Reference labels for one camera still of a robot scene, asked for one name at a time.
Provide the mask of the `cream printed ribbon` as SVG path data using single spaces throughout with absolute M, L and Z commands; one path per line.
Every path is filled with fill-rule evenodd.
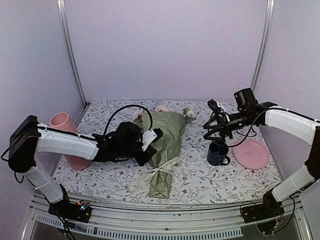
M 144 171 L 137 179 L 127 184 L 127 191 L 130 193 L 148 193 L 151 190 L 152 181 L 155 181 L 156 177 L 161 175 L 160 173 L 165 173 L 166 176 L 170 176 L 171 178 L 174 174 L 177 174 L 181 177 L 181 180 L 175 184 L 171 184 L 169 193 L 172 195 L 182 189 L 186 183 L 187 175 L 178 166 L 179 163 L 184 163 L 186 160 L 185 157 L 178 156 L 152 170 Z

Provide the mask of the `green paper bouquet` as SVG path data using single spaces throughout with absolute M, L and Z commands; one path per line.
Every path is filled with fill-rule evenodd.
M 175 157 L 181 157 L 182 135 L 185 132 L 186 124 L 192 123 L 196 118 L 194 112 L 188 107 L 183 109 L 182 113 L 178 113 L 165 110 L 163 105 L 157 106 L 151 116 L 152 120 L 150 120 L 147 112 L 143 112 L 139 115 L 139 121 L 144 131 L 147 131 L 150 125 L 153 126 L 153 130 L 161 129 L 163 131 L 163 136 L 150 144 L 157 150 L 157 153 L 149 161 L 155 169 Z M 182 179 L 177 174 L 170 177 L 165 175 L 164 172 L 161 172 L 160 176 L 155 178 L 155 181 L 151 183 L 151 190 L 147 193 L 151 198 L 161 199 L 169 199 L 173 196 L 174 193 L 169 193 L 171 184 L 175 184 Z

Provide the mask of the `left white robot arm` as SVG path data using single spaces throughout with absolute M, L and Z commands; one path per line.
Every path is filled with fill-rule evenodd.
M 135 159 L 139 166 L 144 166 L 157 152 L 151 144 L 162 136 L 159 128 L 142 131 L 129 121 L 106 135 L 79 134 L 49 127 L 29 115 L 10 136 L 9 147 L 3 154 L 8 156 L 13 172 L 26 177 L 63 217 L 70 217 L 74 205 L 66 200 L 62 186 L 36 160 L 36 153 L 57 153 L 99 163 Z

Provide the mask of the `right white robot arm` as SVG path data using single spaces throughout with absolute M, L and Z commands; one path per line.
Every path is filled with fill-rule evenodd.
M 233 132 L 238 129 L 263 125 L 291 134 L 311 147 L 304 165 L 263 195 L 258 213 L 262 218 L 269 218 L 283 200 L 320 179 L 320 122 L 273 102 L 258 103 L 250 88 L 237 91 L 234 98 L 238 112 L 233 114 L 226 113 L 215 100 L 208 101 L 212 114 L 203 125 L 207 130 L 204 139 L 214 143 L 225 142 L 226 138 L 232 139 Z

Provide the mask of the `dark blue mug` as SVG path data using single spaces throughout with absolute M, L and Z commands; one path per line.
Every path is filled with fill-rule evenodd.
M 231 159 L 228 156 L 229 148 L 223 142 L 211 142 L 208 148 L 207 162 L 212 166 L 226 166 Z

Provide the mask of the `pink plate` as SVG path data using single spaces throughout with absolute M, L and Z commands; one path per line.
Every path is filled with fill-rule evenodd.
M 246 139 L 233 148 L 233 154 L 239 164 L 250 170 L 264 168 L 269 162 L 269 151 L 259 141 Z

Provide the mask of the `floral patterned table mat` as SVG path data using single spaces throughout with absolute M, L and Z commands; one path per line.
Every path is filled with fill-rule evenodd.
M 203 138 L 203 125 L 209 119 L 211 110 L 206 101 L 96 100 L 86 110 L 78 131 L 82 134 L 111 132 L 121 122 L 135 120 L 143 108 L 151 112 L 170 110 L 188 119 L 181 138 L 180 153 L 183 159 L 177 164 L 183 174 L 173 175 L 173 183 L 184 181 L 184 185 L 170 196 L 169 203 L 206 205 L 258 201 L 281 181 L 272 158 L 258 170 L 241 166 L 232 151 L 228 152 L 231 161 L 226 166 L 212 166 L 207 162 L 210 143 Z M 149 164 L 139 166 L 135 160 L 128 160 L 121 163 L 93 162 L 84 170 L 74 170 L 62 158 L 53 178 L 67 191 L 75 194 L 117 201 L 165 204 L 166 199 L 149 197 L 147 190 L 131 192 L 127 189 L 128 184 L 151 169 Z

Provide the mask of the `aluminium front rail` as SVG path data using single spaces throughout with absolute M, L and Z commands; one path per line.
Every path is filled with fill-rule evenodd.
M 311 240 L 313 235 L 298 197 L 286 200 L 284 214 L 245 222 L 249 202 L 165 205 L 70 194 L 89 202 L 87 223 L 72 222 L 76 240 Z

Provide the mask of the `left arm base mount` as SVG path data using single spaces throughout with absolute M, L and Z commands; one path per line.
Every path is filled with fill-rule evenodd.
M 69 198 L 63 198 L 57 203 L 49 202 L 48 213 L 63 220 L 67 219 L 88 223 L 91 218 L 92 208 L 87 201 L 80 200 L 76 203 L 72 203 Z

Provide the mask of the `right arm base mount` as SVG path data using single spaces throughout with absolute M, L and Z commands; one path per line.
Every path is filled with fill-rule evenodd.
M 246 224 L 256 223 L 258 231 L 263 235 L 275 234 L 285 213 L 281 204 L 265 208 L 263 203 L 252 201 L 243 202 L 239 212 Z

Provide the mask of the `right aluminium frame post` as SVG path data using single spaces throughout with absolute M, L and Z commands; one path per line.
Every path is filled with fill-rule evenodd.
M 272 27 L 274 8 L 275 8 L 275 0 L 267 0 L 259 51 L 257 55 L 255 68 L 253 71 L 251 84 L 250 84 L 250 88 L 253 91 L 253 93 L 257 89 L 263 62 L 264 62 L 264 57 L 265 57 L 268 40 L 270 36 L 270 31 Z

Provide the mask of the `aluminium frame post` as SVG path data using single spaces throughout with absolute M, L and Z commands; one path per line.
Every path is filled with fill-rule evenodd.
M 263 62 L 264 62 L 264 57 L 265 57 L 268 40 L 270 36 L 270 31 L 272 27 L 274 8 L 275 8 L 275 0 L 267 0 L 259 51 L 257 55 L 255 68 L 253 71 L 251 84 L 250 84 L 250 88 L 253 91 L 253 93 L 257 89 Z
M 57 10 L 58 10 L 59 21 L 60 21 L 60 26 L 62 30 L 62 35 L 63 35 L 65 47 L 66 47 L 66 53 L 67 53 L 68 61 L 70 64 L 72 76 L 74 79 L 75 88 L 78 93 L 81 104 L 85 107 L 87 105 L 87 100 L 85 97 L 85 92 L 81 83 L 79 71 L 77 68 L 76 58 L 73 51 L 65 1 L 57 0 L 56 3 L 57 3 Z

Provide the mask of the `left aluminium frame post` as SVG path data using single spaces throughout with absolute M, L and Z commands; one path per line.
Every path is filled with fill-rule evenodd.
M 85 92 L 81 83 L 79 71 L 77 68 L 76 58 L 73 51 L 65 1 L 57 0 L 56 3 L 57 3 L 57 10 L 58 10 L 59 21 L 60 21 L 60 26 L 62 30 L 62 35 L 63 35 L 65 47 L 66 47 L 66 53 L 67 53 L 68 61 L 70 64 L 72 76 L 74 79 L 75 88 L 78 93 L 81 104 L 85 107 L 87 105 L 87 100 L 85 97 Z

